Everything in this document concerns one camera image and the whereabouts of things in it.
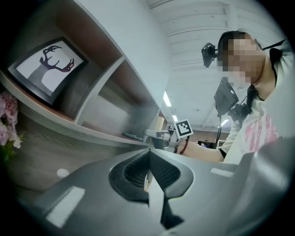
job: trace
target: pink print on shirt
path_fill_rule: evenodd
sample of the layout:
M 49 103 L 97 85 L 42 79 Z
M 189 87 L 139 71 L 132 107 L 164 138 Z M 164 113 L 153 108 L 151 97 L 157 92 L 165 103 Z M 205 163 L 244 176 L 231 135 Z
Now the pink print on shirt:
M 265 114 L 246 125 L 242 152 L 256 152 L 262 145 L 275 141 L 277 137 L 276 127 L 272 124 L 271 117 Z

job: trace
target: flower bouquet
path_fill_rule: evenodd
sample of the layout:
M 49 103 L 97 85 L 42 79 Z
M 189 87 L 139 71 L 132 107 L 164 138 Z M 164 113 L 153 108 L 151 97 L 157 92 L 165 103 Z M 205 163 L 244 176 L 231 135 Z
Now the flower bouquet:
M 4 162 L 20 148 L 23 134 L 17 135 L 15 125 L 18 122 L 18 101 L 7 91 L 0 94 L 0 156 Z

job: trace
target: ceiling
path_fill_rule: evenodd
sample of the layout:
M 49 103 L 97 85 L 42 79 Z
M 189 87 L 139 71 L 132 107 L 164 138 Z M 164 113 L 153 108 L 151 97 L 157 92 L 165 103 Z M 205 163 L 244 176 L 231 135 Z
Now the ceiling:
M 145 0 L 161 24 L 173 52 L 172 74 L 167 94 L 172 107 L 161 111 L 172 122 L 189 119 L 193 129 L 216 131 L 219 125 L 213 96 L 222 72 L 214 63 L 203 65 L 202 47 L 217 45 L 221 34 L 242 29 L 256 38 L 262 47 L 282 40 L 279 26 L 258 3 L 251 0 Z M 248 84 L 234 82 L 239 100 L 246 95 Z M 231 121 L 223 126 L 230 131 Z

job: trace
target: white circle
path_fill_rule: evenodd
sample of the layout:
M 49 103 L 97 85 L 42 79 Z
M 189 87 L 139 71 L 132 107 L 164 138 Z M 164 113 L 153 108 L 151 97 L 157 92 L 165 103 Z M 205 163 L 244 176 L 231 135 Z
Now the white circle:
M 64 177 L 67 177 L 70 173 L 66 169 L 59 169 L 59 170 L 57 170 L 56 174 L 58 177 L 64 178 Z

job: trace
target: neck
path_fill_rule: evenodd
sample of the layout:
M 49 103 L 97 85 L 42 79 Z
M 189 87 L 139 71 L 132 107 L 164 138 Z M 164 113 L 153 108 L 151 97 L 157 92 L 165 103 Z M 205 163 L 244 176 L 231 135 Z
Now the neck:
M 271 68 L 271 59 L 265 57 L 264 66 L 258 80 L 253 84 L 262 99 L 266 99 L 275 88 L 275 74 Z

